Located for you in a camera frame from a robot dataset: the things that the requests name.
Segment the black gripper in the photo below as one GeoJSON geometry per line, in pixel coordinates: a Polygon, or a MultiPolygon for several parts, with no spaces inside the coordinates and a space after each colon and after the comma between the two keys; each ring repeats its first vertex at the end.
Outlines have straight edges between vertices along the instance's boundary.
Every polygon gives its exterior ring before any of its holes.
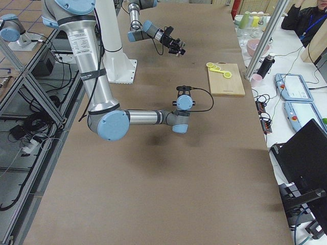
{"type": "Polygon", "coordinates": [[[179,38],[174,39],[170,36],[170,34],[173,32],[174,28],[172,26],[165,27],[162,37],[161,37],[161,43],[163,46],[167,47],[169,49],[169,54],[176,55],[177,57],[183,56],[185,54],[185,42],[180,40],[179,38]]]}

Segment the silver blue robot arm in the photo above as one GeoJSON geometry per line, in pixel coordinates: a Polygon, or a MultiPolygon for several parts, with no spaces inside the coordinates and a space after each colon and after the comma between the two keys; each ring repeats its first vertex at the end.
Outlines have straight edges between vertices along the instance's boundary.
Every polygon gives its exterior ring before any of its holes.
{"type": "Polygon", "coordinates": [[[132,83],[137,61],[122,49],[113,1],[42,1],[44,25],[64,31],[72,48],[89,101],[84,116],[88,127],[108,141],[121,139],[130,125],[172,127],[175,133],[188,130],[194,105],[179,86],[174,111],[123,110],[114,98],[110,83],[132,83]]]}
{"type": "Polygon", "coordinates": [[[141,10],[154,8],[157,6],[157,1],[135,0],[128,4],[128,14],[130,16],[130,31],[128,32],[128,40],[136,42],[140,40],[151,39],[157,40],[162,45],[161,53],[157,50],[159,55],[164,54],[164,47],[168,49],[169,54],[183,56],[185,54],[185,42],[180,38],[173,38],[171,36],[174,28],[172,26],[158,28],[153,22],[146,20],[143,23],[140,21],[139,14],[141,10]]]}

